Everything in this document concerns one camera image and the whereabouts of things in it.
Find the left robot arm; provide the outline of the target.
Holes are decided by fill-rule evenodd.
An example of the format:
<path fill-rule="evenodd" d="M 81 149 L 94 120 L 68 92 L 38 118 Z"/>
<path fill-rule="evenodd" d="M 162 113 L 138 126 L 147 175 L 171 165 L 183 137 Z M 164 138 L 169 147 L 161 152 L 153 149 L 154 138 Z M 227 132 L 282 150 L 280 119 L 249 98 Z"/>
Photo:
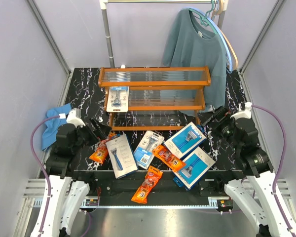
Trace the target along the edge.
<path fill-rule="evenodd" d="M 45 188 L 33 237 L 69 237 L 72 225 L 86 196 L 95 193 L 93 173 L 76 171 L 77 154 L 86 146 L 104 140 L 111 127 L 91 118 L 91 129 L 77 118 L 61 125 L 49 158 L 40 166 L 45 176 Z"/>

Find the Gillette razor blister pack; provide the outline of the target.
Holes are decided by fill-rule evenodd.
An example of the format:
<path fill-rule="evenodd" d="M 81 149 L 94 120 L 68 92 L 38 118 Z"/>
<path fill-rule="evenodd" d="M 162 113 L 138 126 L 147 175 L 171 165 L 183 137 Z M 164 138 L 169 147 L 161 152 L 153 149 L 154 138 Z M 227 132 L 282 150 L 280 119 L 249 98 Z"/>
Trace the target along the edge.
<path fill-rule="evenodd" d="M 153 131 L 146 131 L 139 145 L 134 151 L 134 158 L 137 165 L 143 169 L 148 169 L 154 158 L 152 151 L 161 145 L 163 141 L 163 136 Z"/>

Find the orange BIC razor bag front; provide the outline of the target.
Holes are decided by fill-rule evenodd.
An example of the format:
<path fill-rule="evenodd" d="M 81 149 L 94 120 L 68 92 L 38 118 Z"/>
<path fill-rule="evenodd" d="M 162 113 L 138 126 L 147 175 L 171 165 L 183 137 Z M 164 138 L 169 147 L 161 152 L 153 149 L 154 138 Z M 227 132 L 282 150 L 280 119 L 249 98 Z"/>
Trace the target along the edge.
<path fill-rule="evenodd" d="M 145 175 L 143 183 L 139 186 L 139 188 L 131 198 L 131 201 L 139 204 L 146 204 L 149 193 L 156 186 L 162 175 L 163 172 L 161 170 L 150 166 Z"/>

